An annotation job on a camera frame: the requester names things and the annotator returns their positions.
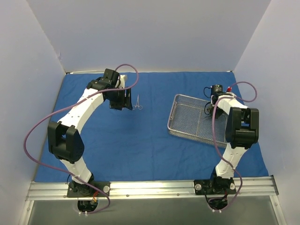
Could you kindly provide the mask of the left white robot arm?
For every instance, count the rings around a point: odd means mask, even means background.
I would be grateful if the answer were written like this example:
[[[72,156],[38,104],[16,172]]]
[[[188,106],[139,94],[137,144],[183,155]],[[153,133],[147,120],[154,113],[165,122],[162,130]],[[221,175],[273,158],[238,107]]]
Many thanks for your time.
[[[76,106],[57,122],[48,124],[49,152],[72,174],[72,191],[83,196],[90,196],[96,190],[94,176],[83,159],[81,131],[94,111],[106,100],[109,100],[111,109],[133,109],[131,90],[126,89],[126,80],[126,75],[106,69],[101,77],[87,84]]]

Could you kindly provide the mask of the steel ring-handled forceps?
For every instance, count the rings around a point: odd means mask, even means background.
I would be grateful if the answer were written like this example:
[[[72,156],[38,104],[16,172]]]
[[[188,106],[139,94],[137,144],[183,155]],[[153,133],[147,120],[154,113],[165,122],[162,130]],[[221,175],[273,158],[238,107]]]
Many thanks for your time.
[[[133,106],[133,110],[142,110],[142,109],[143,106],[140,105],[139,94],[138,94],[136,98],[136,104]]]

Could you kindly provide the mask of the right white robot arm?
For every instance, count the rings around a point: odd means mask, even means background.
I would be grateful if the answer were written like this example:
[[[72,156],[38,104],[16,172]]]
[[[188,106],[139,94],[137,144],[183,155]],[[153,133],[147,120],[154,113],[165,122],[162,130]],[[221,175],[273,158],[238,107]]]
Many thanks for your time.
[[[232,93],[231,87],[226,92],[223,86],[216,84],[210,88],[210,115],[212,116],[212,136],[217,153],[221,160],[215,166],[208,188],[217,194],[228,189],[235,189],[232,178],[243,154],[258,142],[259,110],[240,103],[239,97]],[[215,119],[227,115],[225,140],[227,146],[221,155],[218,150],[215,130]]]

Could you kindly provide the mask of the wire mesh instrument tray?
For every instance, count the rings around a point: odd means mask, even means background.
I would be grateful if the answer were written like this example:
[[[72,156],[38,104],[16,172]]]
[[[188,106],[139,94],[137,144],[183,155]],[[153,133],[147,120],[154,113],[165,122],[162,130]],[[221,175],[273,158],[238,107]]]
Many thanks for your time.
[[[207,100],[175,95],[167,123],[169,134],[213,145],[209,105]]]

